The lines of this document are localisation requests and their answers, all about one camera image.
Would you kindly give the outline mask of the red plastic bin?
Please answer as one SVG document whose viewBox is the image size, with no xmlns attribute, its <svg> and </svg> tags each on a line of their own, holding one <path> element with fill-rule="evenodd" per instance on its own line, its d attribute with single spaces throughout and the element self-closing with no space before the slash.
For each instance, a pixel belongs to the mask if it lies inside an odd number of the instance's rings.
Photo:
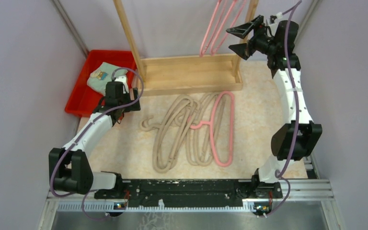
<svg viewBox="0 0 368 230">
<path fill-rule="evenodd" d="M 87 85 L 87 80 L 89 75 L 104 62 L 118 67 L 136 69 L 131 51 L 91 50 L 66 103 L 66 113 L 76 117 L 90 117 L 103 95 L 91 89 Z"/>
</svg>

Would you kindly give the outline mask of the aluminium frame rail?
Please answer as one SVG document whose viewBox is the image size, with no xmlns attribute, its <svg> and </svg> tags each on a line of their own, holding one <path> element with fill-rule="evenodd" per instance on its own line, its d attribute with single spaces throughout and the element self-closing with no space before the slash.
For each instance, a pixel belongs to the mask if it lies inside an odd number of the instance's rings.
<svg viewBox="0 0 368 230">
<path fill-rule="evenodd" d="M 49 196 L 44 206 L 45 213 L 56 211 L 86 211 L 97 213 L 123 212 L 263 212 L 268 205 L 278 202 L 311 202 L 334 199 L 330 182 L 324 179 L 289 179 L 280 181 L 283 197 L 280 199 L 244 199 L 240 207 L 220 208 L 168 208 L 164 204 L 157 207 L 128 207 L 122 199 L 96 199 L 95 193 L 88 196 L 71 195 L 63 199 Z"/>
</svg>

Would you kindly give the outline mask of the wooden hanger rack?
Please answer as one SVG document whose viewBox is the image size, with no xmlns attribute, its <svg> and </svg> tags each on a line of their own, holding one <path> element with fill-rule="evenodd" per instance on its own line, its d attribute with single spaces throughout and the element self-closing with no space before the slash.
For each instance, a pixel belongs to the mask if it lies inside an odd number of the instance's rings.
<svg viewBox="0 0 368 230">
<path fill-rule="evenodd" d="M 114 6 L 144 80 L 144 96 L 240 91 L 243 88 L 241 61 L 234 54 L 141 58 L 122 1 L 115 0 Z"/>
</svg>

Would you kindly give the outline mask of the green folded cloth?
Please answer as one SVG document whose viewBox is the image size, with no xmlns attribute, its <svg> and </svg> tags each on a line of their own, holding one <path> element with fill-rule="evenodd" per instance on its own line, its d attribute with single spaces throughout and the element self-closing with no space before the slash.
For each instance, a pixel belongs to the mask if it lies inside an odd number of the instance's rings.
<svg viewBox="0 0 368 230">
<path fill-rule="evenodd" d="M 93 71 L 87 80 L 87 85 L 97 93 L 105 96 L 108 82 L 118 81 L 123 83 L 123 93 L 128 93 L 127 70 L 119 66 L 103 62 L 99 68 Z"/>
</svg>

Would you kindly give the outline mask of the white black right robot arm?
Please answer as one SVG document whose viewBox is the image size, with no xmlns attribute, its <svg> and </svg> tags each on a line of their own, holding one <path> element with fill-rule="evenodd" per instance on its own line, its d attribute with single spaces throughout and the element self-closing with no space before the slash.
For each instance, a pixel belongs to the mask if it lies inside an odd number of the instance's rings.
<svg viewBox="0 0 368 230">
<path fill-rule="evenodd" d="M 247 60 L 256 51 L 267 56 L 267 66 L 276 84 L 283 113 L 283 126 L 271 138 L 272 155 L 258 168 L 251 183 L 251 193 L 264 197 L 269 184 L 278 182 L 288 166 L 311 155 L 321 134 L 322 126 L 314 123 L 301 85 L 301 64 L 293 52 L 299 25 L 292 20 L 280 21 L 275 34 L 264 23 L 264 17 L 255 19 L 226 30 L 227 33 L 244 39 L 244 43 L 230 45 L 229 49 Z"/>
</svg>

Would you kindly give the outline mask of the pink plastic hanger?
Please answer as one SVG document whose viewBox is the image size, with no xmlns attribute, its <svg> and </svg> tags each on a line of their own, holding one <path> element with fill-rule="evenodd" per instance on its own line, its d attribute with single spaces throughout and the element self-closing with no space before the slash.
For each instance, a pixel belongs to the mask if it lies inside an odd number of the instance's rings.
<svg viewBox="0 0 368 230">
<path fill-rule="evenodd" d="M 246 6 L 245 0 L 223 0 L 216 17 L 212 23 L 211 31 L 209 33 L 207 41 L 212 38 L 210 46 L 207 50 L 211 56 L 217 54 L 223 43 L 228 37 L 228 34 L 224 32 L 224 26 L 233 26 L 239 19 L 243 9 Z"/>
<path fill-rule="evenodd" d="M 209 41 L 207 41 L 207 39 L 208 39 L 209 33 L 211 31 L 212 23 L 213 23 L 213 21 L 216 17 L 217 11 L 218 11 L 221 3 L 222 3 L 222 0 L 218 0 L 216 5 L 215 5 L 215 8 L 214 8 L 213 13 L 211 15 L 211 18 L 209 20 L 208 27 L 207 27 L 206 32 L 204 34 L 203 40 L 201 42 L 201 46 L 200 46 L 200 50 L 199 50 L 199 57 L 203 57 L 204 54 L 207 52 L 209 46 L 210 46 L 212 38 L 210 38 Z"/>
<path fill-rule="evenodd" d="M 221 126 L 223 112 L 225 108 L 226 98 L 225 95 L 230 97 L 230 128 L 229 128 L 229 143 L 228 143 L 228 158 L 226 162 L 221 162 L 218 156 L 216 148 L 216 141 Z M 207 106 L 215 100 L 210 113 L 209 120 L 201 120 Z M 234 134 L 234 118 L 235 118 L 235 96 L 230 91 L 222 91 L 220 93 L 207 93 L 201 99 L 201 112 L 191 116 L 187 119 L 192 130 L 198 130 L 202 126 L 208 126 L 209 132 L 205 137 L 202 152 L 206 153 L 207 148 L 211 149 L 212 156 L 206 162 L 200 161 L 198 155 L 195 156 L 197 164 L 200 166 L 208 166 L 212 160 L 220 167 L 228 167 L 233 161 L 233 134 Z"/>
</svg>

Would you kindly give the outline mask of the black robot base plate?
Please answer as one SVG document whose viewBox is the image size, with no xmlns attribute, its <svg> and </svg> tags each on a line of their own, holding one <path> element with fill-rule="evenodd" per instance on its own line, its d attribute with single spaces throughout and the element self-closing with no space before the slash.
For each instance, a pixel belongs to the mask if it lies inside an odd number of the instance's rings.
<svg viewBox="0 0 368 230">
<path fill-rule="evenodd" d="M 122 199 L 128 207 L 220 208 L 240 207 L 244 199 L 280 199 L 279 182 L 256 179 L 126 179 L 112 189 L 95 192 L 96 199 Z"/>
</svg>

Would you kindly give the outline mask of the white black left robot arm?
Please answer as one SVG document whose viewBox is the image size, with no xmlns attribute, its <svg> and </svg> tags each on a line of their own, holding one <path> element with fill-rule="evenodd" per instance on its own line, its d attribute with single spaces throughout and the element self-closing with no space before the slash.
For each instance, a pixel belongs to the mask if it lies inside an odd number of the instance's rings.
<svg viewBox="0 0 368 230">
<path fill-rule="evenodd" d="M 106 90 L 105 97 L 100 99 L 82 130 L 63 147 L 53 148 L 48 155 L 49 185 L 54 196 L 105 190 L 112 198 L 119 198 L 125 191 L 124 184 L 118 182 L 117 173 L 93 172 L 88 156 L 125 113 L 140 110 L 139 99 L 143 90 L 133 88 L 133 100 L 120 81 L 107 83 Z"/>
</svg>

